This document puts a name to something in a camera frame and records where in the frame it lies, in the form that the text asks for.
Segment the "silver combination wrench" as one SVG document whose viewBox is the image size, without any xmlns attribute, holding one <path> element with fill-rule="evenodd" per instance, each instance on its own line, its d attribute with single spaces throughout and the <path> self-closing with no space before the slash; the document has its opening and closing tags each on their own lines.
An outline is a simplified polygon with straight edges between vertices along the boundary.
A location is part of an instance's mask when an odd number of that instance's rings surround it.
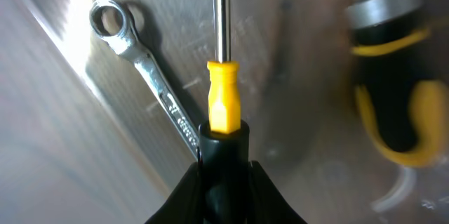
<svg viewBox="0 0 449 224">
<path fill-rule="evenodd" d="M 108 33 L 101 21 L 102 12 L 106 9 L 115 10 L 121 20 L 119 31 L 114 34 Z M 140 73 L 192 154 L 198 159 L 201 156 L 198 131 L 153 53 L 141 42 L 132 13 L 113 0 L 95 0 L 90 9 L 89 20 L 94 33 Z"/>
</svg>

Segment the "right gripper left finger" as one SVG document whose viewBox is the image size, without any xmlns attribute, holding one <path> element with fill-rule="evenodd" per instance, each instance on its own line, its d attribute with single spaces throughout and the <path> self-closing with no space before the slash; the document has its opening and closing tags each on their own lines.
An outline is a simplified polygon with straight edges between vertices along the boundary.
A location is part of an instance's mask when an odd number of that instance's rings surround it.
<svg viewBox="0 0 449 224">
<path fill-rule="evenodd" d="M 202 224 L 201 163 L 190 165 L 162 207 L 145 224 Z"/>
</svg>

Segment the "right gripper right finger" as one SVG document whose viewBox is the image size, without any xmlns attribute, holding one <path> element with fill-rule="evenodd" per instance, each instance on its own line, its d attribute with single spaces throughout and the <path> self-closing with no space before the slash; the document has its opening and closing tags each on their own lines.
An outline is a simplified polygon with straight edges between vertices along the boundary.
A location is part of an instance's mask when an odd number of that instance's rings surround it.
<svg viewBox="0 0 449 224">
<path fill-rule="evenodd" d="M 247 224 L 307 224 L 257 161 L 248 163 Z"/>
</svg>

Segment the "slim black yellow screwdriver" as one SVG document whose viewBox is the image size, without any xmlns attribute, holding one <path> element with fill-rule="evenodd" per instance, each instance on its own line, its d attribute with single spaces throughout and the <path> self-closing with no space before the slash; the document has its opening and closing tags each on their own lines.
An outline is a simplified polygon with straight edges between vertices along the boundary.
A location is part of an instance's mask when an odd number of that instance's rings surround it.
<svg viewBox="0 0 449 224">
<path fill-rule="evenodd" d="M 209 61 L 208 122 L 200 126 L 205 219 L 246 220 L 248 147 L 241 129 L 239 64 L 231 59 L 230 0 L 214 0 L 215 60 Z"/>
</svg>

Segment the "stubby yellow black screwdriver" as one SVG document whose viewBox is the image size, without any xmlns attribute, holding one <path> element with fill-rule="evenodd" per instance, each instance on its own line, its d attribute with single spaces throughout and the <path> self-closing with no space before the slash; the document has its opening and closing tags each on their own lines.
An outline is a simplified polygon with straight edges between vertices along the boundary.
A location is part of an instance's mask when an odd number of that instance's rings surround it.
<svg viewBox="0 0 449 224">
<path fill-rule="evenodd" d="M 376 148 L 404 166 L 433 164 L 445 148 L 446 89 L 425 60 L 424 0 L 353 0 L 347 7 L 355 98 Z"/>
</svg>

